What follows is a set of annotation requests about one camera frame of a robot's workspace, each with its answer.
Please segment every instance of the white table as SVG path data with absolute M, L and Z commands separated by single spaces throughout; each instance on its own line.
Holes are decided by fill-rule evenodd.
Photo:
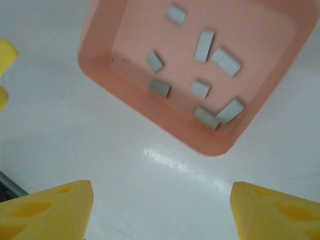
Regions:
M 29 193 L 88 179 L 87 240 L 237 240 L 229 196 L 246 181 L 320 202 L 320 31 L 236 145 L 204 157 L 85 77 L 89 0 L 2 0 L 0 170 Z

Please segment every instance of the gray rectangular block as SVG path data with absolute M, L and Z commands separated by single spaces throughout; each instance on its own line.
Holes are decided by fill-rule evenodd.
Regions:
M 150 52 L 145 59 L 155 73 L 164 67 L 162 60 L 155 51 Z
M 206 62 L 214 41 L 215 32 L 203 30 L 201 31 L 198 45 L 195 50 L 194 59 L 200 62 Z
M 215 51 L 211 57 L 211 60 L 218 64 L 218 66 L 231 77 L 233 77 L 242 67 L 241 63 L 234 59 L 222 47 Z
M 182 8 L 172 4 L 166 13 L 166 17 L 181 26 L 187 17 L 187 12 Z
M 221 112 L 219 112 L 216 117 L 220 119 L 223 125 L 226 125 L 236 116 L 238 116 L 244 109 L 245 106 L 235 98 L 228 104 L 228 106 L 226 106 Z
M 195 111 L 194 118 L 213 130 L 216 130 L 220 123 L 220 120 L 213 113 L 201 106 Z
M 152 80 L 149 86 L 149 90 L 155 94 L 163 97 L 168 97 L 170 85 L 158 80 Z
M 206 98 L 210 89 L 210 85 L 196 80 L 191 87 L 191 92 L 198 95 L 201 98 Z

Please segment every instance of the pink plastic container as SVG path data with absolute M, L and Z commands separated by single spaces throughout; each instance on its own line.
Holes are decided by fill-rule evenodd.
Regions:
M 179 27 L 171 4 L 187 10 Z M 90 79 L 194 150 L 227 152 L 254 119 L 312 35 L 317 0 L 91 0 L 78 52 Z M 231 78 L 214 62 L 193 57 L 201 30 L 216 32 L 210 56 L 224 47 L 242 63 Z M 165 68 L 145 58 L 156 50 Z M 206 99 L 191 93 L 196 78 L 211 83 Z M 149 92 L 152 79 L 172 85 L 169 98 Z M 202 106 L 217 114 L 232 99 L 246 109 L 213 131 L 193 118 Z

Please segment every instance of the small gray tile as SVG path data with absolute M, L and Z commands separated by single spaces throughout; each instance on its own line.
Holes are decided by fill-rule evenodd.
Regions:
M 172 4 L 166 13 L 166 17 L 181 26 L 187 17 L 187 12 L 182 8 Z
M 198 95 L 201 98 L 206 98 L 208 95 L 210 89 L 210 85 L 201 82 L 199 80 L 196 80 L 191 87 L 191 92 L 193 92 L 195 95 Z
M 155 94 L 163 97 L 168 97 L 170 85 L 158 80 L 152 80 L 149 86 L 149 90 Z
M 222 47 L 219 47 L 212 55 L 211 60 L 214 61 L 227 74 L 233 77 L 242 67 L 241 63 L 234 59 Z
M 215 32 L 202 30 L 198 45 L 195 50 L 194 59 L 200 62 L 206 62 L 209 58 L 209 53 L 214 41 Z
M 238 116 L 246 107 L 238 100 L 234 99 L 216 116 L 223 125 L 228 124 L 232 119 Z
M 195 111 L 194 118 L 213 130 L 216 130 L 220 123 L 220 120 L 213 113 L 201 106 Z
M 159 70 L 164 67 L 162 60 L 155 51 L 150 52 L 145 59 L 155 73 L 159 72 Z

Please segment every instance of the pink bin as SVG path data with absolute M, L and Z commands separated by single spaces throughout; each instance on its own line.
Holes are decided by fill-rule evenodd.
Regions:
M 166 18 L 171 4 L 187 11 L 182 26 Z M 226 153 L 245 131 L 315 30 L 320 0 L 91 0 L 78 52 L 90 79 L 194 150 Z M 224 47 L 241 63 L 231 78 L 214 62 L 193 57 L 201 30 L 216 32 L 212 55 Z M 153 73 L 152 50 L 165 68 Z M 190 89 L 211 83 L 202 99 Z M 149 92 L 152 79 L 171 84 L 168 98 Z M 197 107 L 217 114 L 238 98 L 245 110 L 211 130 L 194 119 Z

